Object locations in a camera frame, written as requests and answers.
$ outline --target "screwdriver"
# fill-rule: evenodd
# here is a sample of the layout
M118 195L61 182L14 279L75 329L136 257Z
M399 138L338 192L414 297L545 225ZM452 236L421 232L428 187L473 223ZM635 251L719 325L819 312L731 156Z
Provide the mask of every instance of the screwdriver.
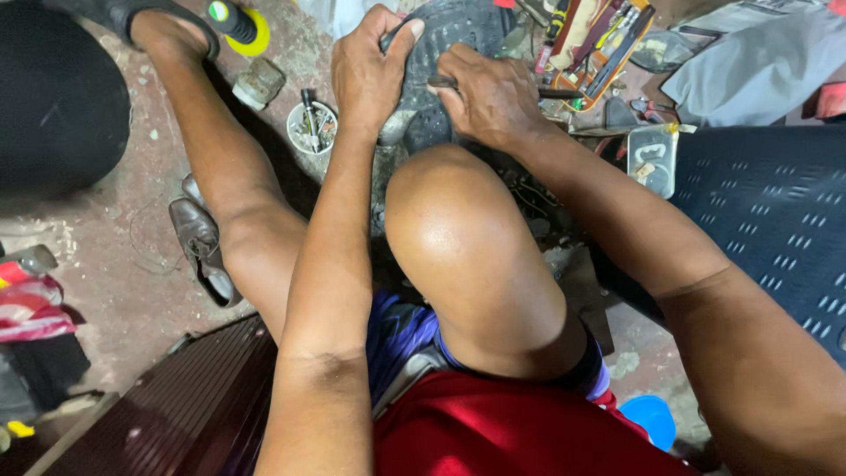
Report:
M449 76L432 76L424 86L431 87L451 87L454 90L459 89L459 81ZM579 99L585 97L581 91L573 91L569 89L549 89L538 88L538 94L541 99Z

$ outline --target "person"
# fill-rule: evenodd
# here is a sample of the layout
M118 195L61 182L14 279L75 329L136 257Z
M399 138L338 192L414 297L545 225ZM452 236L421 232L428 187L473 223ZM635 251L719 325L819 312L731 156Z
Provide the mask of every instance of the person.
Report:
M374 295L373 154L422 22L382 53L400 19L377 5L336 43L338 135L306 223L206 78L207 31L161 4L137 2L129 37L167 89L226 268L278 343L256 474L693 473L615 410L508 189L464 149L416 154L387 190L389 245L431 307ZM734 473L846 473L843 370L761 288L547 122L521 62L454 44L438 73L458 80L434 91L455 130L516 158L656 298Z

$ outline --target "dirty floor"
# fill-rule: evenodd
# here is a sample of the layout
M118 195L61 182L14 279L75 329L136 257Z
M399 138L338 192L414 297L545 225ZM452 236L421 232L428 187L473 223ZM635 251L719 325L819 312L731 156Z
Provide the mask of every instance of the dirty floor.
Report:
M183 0L196 12L201 0ZM673 22L688 7L701 2L654 2L657 23ZM329 82L332 40L316 31L314 20L288 0L248 2L267 18L272 40L264 56L286 75L280 95L252 119L264 132L259 138L272 160L288 163L289 181L302 195L316 193L328 156L297 157L292 167L289 149L279 135L288 111L299 101L301 88L315 89L318 100L333 105ZM118 167L92 190L61 204L42 204L15 218L0 219L0 240L8 251L43 243L60 263L53 275L63 284L67 303L86 319L78 336L91 360L80 389L126 391L184 333L206 331L252 311L246 303L222 310L195 283L190 266L173 233L168 204L181 195L179 183L189 173L179 128L168 95L144 53L122 45L97 25L85 25L112 55L124 74L132 101L129 144ZM246 69L248 60L225 42L218 60L221 75L231 80ZM627 67L628 88L621 97L664 99L660 80L634 65ZM599 125L601 115L586 114L582 124ZM402 153L389 153L376 174L390 175ZM307 200L300 204L308 207ZM672 337L625 305L612 307L608 317L617 348L607 362L618 399L641 394L659 395L670 404L679 436L692 442L707 439L697 415L696 400L678 359Z

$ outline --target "gray cloth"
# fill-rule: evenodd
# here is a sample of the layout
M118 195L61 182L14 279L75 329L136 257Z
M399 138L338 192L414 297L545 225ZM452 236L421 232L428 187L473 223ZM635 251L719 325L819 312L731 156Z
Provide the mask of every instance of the gray cloth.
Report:
M770 125L844 63L846 18L819 6L724 36L661 89L685 124Z

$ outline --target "blue bowl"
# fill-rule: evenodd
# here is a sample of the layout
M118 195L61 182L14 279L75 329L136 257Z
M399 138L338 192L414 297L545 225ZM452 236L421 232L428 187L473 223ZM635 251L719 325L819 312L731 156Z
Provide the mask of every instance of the blue bowl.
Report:
M670 413L670 406L654 395L636 396L626 401L620 412L629 420L646 430L652 444L668 451L676 439L676 422Z

